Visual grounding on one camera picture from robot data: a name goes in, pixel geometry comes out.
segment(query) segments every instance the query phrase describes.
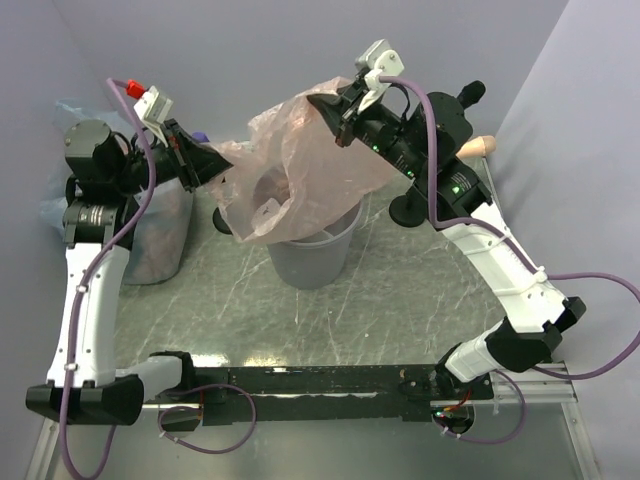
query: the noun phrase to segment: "black base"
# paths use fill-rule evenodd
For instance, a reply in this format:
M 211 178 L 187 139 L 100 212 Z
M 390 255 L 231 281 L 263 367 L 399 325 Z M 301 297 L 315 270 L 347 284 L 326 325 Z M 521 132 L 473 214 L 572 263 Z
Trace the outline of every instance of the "black base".
M 220 233 L 231 235 L 231 229 L 229 228 L 229 225 L 227 225 L 227 222 L 224 221 L 224 218 L 222 218 L 219 208 L 216 208 L 213 211 L 213 226 L 216 227 L 216 230 Z
M 389 205 L 391 220 L 405 228 L 419 227 L 426 220 L 424 209 L 412 207 L 406 195 L 396 197 Z
M 461 385 L 445 394 L 434 379 L 434 365 L 341 367 L 197 368 L 198 383 L 230 383 L 252 395 L 260 421 L 401 418 L 432 420 L 430 402 L 460 400 Z M 473 382 L 473 400 L 493 398 L 485 375 Z M 351 394 L 329 396 L 327 394 Z M 160 403 L 176 401 L 159 399 Z M 199 394 L 181 402 L 199 403 Z M 212 389 L 204 397 L 203 425 L 229 425 L 249 419 L 247 400 L 232 390 Z
M 142 410 L 144 385 L 137 375 L 117 378 L 97 388 L 72 388 L 67 413 L 70 425 L 133 425 Z M 29 410 L 60 421 L 62 388 L 37 385 L 27 390 Z

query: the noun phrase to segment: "white wall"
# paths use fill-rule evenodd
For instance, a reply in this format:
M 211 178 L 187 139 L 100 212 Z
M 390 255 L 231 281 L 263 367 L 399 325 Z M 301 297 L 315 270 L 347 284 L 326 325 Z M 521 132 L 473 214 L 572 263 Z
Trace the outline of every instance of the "white wall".
M 495 133 L 566 0 L 54 0 L 99 78 L 134 77 L 175 100 L 187 130 L 245 136 L 266 108 L 337 75 L 388 38 L 406 75 L 458 93 L 483 80 L 469 112 Z
M 490 159 L 508 220 L 549 272 L 596 270 L 640 285 L 640 61 L 634 0 L 572 0 L 518 94 Z M 640 328 L 640 306 L 602 281 L 563 282 L 588 312 L 557 358 L 590 371 Z M 576 385 L 607 479 L 640 478 L 640 352 Z
M 108 103 L 49 0 L 3 1 L 0 64 L 0 465 L 13 480 L 25 475 L 42 425 L 25 393 L 44 382 L 62 319 L 64 251 L 38 220 L 47 178 L 63 158 L 54 101 Z

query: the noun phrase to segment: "trash bin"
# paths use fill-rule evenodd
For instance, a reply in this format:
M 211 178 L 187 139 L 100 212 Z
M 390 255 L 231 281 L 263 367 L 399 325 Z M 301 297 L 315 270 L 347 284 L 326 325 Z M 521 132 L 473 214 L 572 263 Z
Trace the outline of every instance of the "trash bin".
M 347 259 L 362 202 L 340 219 L 310 237 L 267 245 L 280 278 L 300 290 L 313 290 L 333 282 Z

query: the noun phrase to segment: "white bracket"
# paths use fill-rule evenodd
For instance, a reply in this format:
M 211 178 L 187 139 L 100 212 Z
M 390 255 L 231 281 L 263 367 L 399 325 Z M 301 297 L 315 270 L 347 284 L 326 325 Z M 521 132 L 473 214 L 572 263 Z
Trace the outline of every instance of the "white bracket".
M 140 100 L 133 106 L 142 124 L 158 137 L 166 147 L 169 146 L 169 142 L 162 133 L 160 126 L 166 120 L 172 105 L 173 100 L 152 86 L 142 94 Z
M 368 67 L 370 71 L 364 76 L 369 91 L 358 106 L 358 113 L 373 105 L 390 84 L 380 83 L 380 76 L 396 77 L 404 71 L 404 64 L 398 52 L 391 48 L 387 40 L 378 40 L 366 52 L 356 59 L 356 67 L 361 70 Z
M 116 370 L 116 377 L 137 375 L 144 385 L 144 401 L 148 402 L 170 388 L 175 388 L 182 378 L 182 360 L 172 356 L 149 357 L 144 362 L 123 370 Z

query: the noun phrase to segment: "gray trash bin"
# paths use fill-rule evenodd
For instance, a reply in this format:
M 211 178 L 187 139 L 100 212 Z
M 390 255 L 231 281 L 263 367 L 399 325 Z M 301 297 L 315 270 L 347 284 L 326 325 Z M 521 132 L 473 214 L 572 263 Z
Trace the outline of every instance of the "gray trash bin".
M 310 237 L 267 245 L 280 278 L 292 287 L 312 290 L 333 282 L 344 267 L 362 202 Z

